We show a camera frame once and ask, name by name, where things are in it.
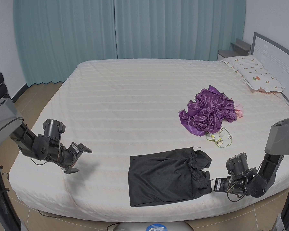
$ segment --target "purple satin fabric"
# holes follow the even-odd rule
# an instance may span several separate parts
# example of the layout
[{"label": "purple satin fabric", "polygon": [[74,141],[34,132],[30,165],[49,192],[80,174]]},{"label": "purple satin fabric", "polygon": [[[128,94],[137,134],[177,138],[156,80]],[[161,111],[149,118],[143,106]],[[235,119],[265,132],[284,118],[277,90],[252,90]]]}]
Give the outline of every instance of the purple satin fabric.
[{"label": "purple satin fabric", "polygon": [[179,112],[181,124],[192,134],[203,136],[206,132],[217,133],[222,128],[222,120],[237,120],[235,104],[224,93],[209,86],[196,95],[195,102],[189,101],[187,113]]}]

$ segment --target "blue round sticker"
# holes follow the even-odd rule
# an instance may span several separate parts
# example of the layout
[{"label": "blue round sticker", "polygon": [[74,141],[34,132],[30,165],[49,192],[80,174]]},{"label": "blue round sticker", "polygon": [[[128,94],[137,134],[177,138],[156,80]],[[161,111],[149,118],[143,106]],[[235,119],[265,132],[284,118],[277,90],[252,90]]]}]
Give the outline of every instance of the blue round sticker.
[{"label": "blue round sticker", "polygon": [[168,231],[168,229],[162,224],[155,223],[148,226],[145,231]]}]

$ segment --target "pillowcase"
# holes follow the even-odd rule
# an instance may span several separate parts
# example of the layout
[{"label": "pillowcase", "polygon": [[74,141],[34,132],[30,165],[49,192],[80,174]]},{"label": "pillowcase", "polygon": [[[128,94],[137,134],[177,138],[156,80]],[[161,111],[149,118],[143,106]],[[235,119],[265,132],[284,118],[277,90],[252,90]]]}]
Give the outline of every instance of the pillowcase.
[{"label": "pillowcase", "polygon": [[281,83],[269,71],[265,70],[253,55],[228,57],[221,61],[234,71],[239,72],[247,85],[254,90],[282,92],[284,89]]}]

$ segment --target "bed headboard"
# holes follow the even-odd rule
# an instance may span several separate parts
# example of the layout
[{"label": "bed headboard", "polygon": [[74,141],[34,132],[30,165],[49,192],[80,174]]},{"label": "bed headboard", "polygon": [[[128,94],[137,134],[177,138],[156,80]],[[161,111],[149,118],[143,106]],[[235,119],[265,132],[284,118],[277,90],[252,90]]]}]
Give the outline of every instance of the bed headboard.
[{"label": "bed headboard", "polygon": [[289,50],[255,32],[251,53],[284,86],[282,95],[289,102]]}]

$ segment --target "bed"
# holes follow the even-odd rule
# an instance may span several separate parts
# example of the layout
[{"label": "bed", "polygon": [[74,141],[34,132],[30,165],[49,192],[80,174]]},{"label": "bed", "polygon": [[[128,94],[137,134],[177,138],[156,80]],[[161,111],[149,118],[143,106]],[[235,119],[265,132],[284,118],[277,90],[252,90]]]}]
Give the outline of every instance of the bed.
[{"label": "bed", "polygon": [[[32,131],[42,133],[47,118],[62,121],[61,142],[83,143],[92,154],[79,158],[80,172],[66,175],[52,163],[35,165],[21,153],[9,179],[18,198],[29,207],[95,221],[166,222],[229,213],[289,187],[289,156],[279,167],[274,185],[261,198],[232,203],[222,193],[159,206],[131,207],[128,193],[130,155],[194,146],[212,158],[212,187],[226,177],[227,159],[246,152],[258,167],[271,125],[289,118],[289,51],[255,33],[252,53],[284,85],[283,94],[251,91],[241,76],[223,62],[122,59],[87,61],[45,106]],[[178,111],[203,88],[212,85],[244,105],[244,117],[223,121],[232,145],[219,148],[180,123]]]}]

